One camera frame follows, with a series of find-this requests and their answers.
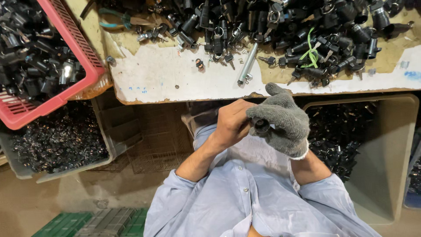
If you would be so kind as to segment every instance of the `concrete floor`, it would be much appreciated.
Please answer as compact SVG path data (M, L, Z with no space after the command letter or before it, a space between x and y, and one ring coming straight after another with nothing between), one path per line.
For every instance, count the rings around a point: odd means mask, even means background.
M46 183L37 177L19 180L12 170L0 172L0 235L30 237L60 212L106 207L148 207L169 171L133 174L82 172ZM374 226L384 237L421 236L421 211L402 210L399 222Z

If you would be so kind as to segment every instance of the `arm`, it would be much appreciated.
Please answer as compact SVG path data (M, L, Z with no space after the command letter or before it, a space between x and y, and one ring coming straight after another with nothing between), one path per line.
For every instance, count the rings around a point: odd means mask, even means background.
M248 134L250 124L245 111L252 106L253 103L240 99L221 107L216 130L180 165L176 175L193 182L202 179L216 155L241 141Z
M300 195L349 236L380 236L358 218L342 181L309 150L303 160L291 160Z
M302 160L291 160L292 173L299 185L314 183L329 177L332 172L309 150Z
M237 100L219 109L215 131L176 171L170 172L155 193L146 218L145 236L164 236L171 231L188 205L196 182L206 175L215 156L248 134L250 125L245 111L251 106L254 104Z

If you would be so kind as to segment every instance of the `teal pliers handle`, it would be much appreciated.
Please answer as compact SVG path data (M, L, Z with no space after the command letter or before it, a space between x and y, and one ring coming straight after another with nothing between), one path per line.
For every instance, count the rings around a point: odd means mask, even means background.
M127 14L127 13L120 13L120 12L118 12L118 11L114 11L114 10L111 10L111 9L108 9L108 8L100 8L99 10L98 10L98 14L100 14L100 15L103 15L103 14L111 14L111 15L115 15L115 16L118 16L118 17L120 17L120 19L121 19L121 22L122 22L122 24L128 29L128 30L130 30L130 28L131 28L131 24L130 24L130 15L129 14ZM99 23L99 25L100 26L102 26L102 27L105 27L105 28L117 28L119 25L121 25L121 24L118 24L118 23L115 23L115 24L113 24L113 23L111 23L111 24L108 24L108 23L103 23L103 22L100 22Z

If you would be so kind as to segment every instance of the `workbench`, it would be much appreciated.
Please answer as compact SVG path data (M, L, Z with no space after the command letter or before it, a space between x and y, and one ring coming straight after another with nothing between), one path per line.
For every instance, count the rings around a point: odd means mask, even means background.
M87 0L66 2L78 18ZM149 20L155 19L156 17L149 16ZM391 23L415 23L412 29L395 39L385 41L379 38L378 47L382 47L382 51L377 54L376 59L366 61L366 72L362 74L362 79L356 73L342 72L328 86L317 88L312 88L304 77L287 85L293 68L269 67L259 59L254 60L250 70L253 79L248 84L237 84L243 66L240 58L246 61L246 51L250 50L250 44L244 48L245 51L239 49L240 53L234 53L234 70L230 64L208 64L209 55L205 53L203 46L194 51L179 51L175 47L178 43L174 38L168 38L169 42L166 43L139 43L134 30L107 32L99 27L100 20L103 19L92 9L86 19L80 21L80 27L102 60L108 55L116 59L117 65L110 67L109 71L117 98L127 105L266 97L268 94L264 87L268 82L277 83L294 96L421 89L421 17L415 10L404 9L390 19ZM157 17L157 23L163 21L165 19ZM371 17L366 24L372 25ZM283 52L273 52L270 46L259 47L262 49L257 56L279 58L283 55ZM203 71L196 67L195 61L198 58L204 62ZM401 67L402 61L409 62L409 66ZM373 68L376 73L369 75L368 69Z

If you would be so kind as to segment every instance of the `shirt sleeve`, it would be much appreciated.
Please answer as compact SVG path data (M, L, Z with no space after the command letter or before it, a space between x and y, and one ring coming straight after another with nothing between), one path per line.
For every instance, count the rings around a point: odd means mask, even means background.
M299 194L350 236L380 237L375 230L358 218L343 182L335 174L301 186Z
M146 216L144 235L157 236L164 227L169 229L166 225L174 222L195 186L196 182L181 178L172 170L155 193Z

